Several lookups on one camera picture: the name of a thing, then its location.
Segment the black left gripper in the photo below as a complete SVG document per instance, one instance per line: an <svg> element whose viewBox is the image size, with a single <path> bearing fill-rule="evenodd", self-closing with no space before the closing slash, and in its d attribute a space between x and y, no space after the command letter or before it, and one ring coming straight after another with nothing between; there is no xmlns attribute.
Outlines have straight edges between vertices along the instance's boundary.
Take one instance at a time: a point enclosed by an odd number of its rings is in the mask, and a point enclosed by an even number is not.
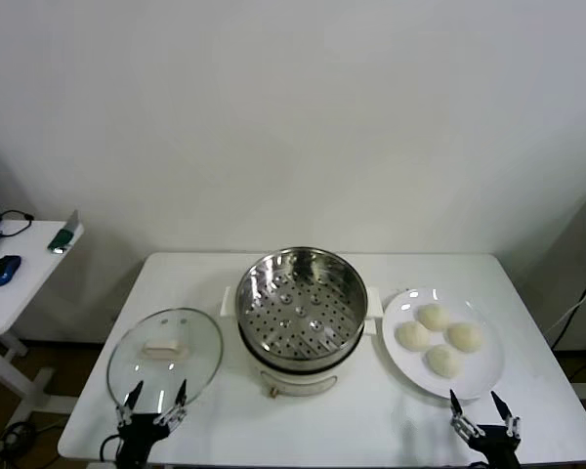
<svg viewBox="0 0 586 469"><path fill-rule="evenodd" d="M133 414L133 410L144 386L141 380L126 395L124 402L116 407L120 449L115 463L118 468L145 468L152 447L166 439L169 427L178 427L187 415L187 381L183 380L174 404L164 413Z"/></svg>

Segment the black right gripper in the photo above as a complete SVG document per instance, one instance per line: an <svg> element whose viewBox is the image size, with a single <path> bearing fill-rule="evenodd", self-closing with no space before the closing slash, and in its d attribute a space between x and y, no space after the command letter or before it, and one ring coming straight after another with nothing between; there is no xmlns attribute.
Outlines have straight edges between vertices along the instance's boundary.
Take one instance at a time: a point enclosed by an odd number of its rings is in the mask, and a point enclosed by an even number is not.
<svg viewBox="0 0 586 469"><path fill-rule="evenodd" d="M480 427L464 414L455 393L450 390L451 427L461 439L470 439L470 449L484 456L487 468L520 469L516 450L521 442L518 438L521 419L494 391L490 394L506 427L483 425L480 432Z"/></svg>

